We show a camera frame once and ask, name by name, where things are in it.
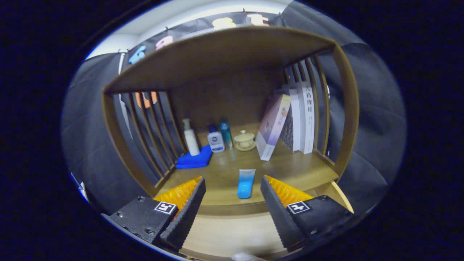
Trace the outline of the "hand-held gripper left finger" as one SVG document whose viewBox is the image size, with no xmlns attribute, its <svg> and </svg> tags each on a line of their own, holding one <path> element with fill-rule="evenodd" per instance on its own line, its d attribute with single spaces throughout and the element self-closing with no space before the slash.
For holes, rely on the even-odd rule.
<svg viewBox="0 0 464 261">
<path fill-rule="evenodd" d="M 154 198 L 138 196 L 109 218 L 136 238 L 178 251 L 192 228 L 205 192 L 206 182 L 199 176 Z"/>
</svg>

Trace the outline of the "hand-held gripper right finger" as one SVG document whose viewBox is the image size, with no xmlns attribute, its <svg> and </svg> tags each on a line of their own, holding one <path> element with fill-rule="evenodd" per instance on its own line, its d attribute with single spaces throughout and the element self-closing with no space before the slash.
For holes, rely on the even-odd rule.
<svg viewBox="0 0 464 261">
<path fill-rule="evenodd" d="M 264 175 L 261 192 L 283 246 L 292 252 L 315 249 L 348 227 L 354 213 L 329 195 L 312 197 Z"/>
</svg>

